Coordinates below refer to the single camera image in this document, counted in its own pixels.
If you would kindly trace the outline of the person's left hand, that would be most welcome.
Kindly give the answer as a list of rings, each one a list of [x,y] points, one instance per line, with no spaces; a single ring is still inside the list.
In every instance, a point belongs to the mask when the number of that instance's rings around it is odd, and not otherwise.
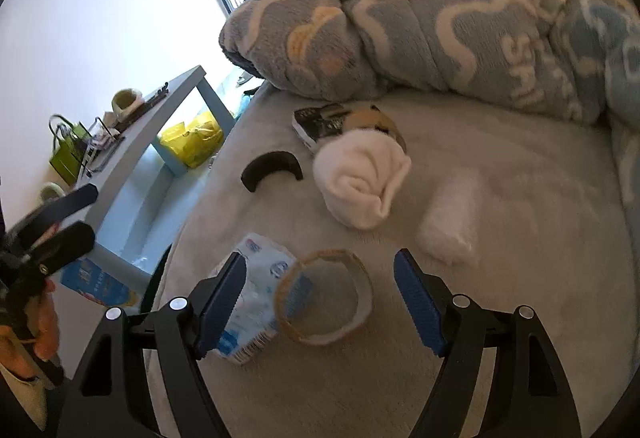
[[[33,298],[27,305],[27,317],[32,335],[34,335],[34,352],[41,361],[49,361],[58,353],[60,346],[60,329],[58,315],[52,294],[55,283],[46,280],[46,287],[38,299]],[[38,373],[26,362],[9,339],[12,328],[1,326],[1,365],[21,380],[36,377]]]

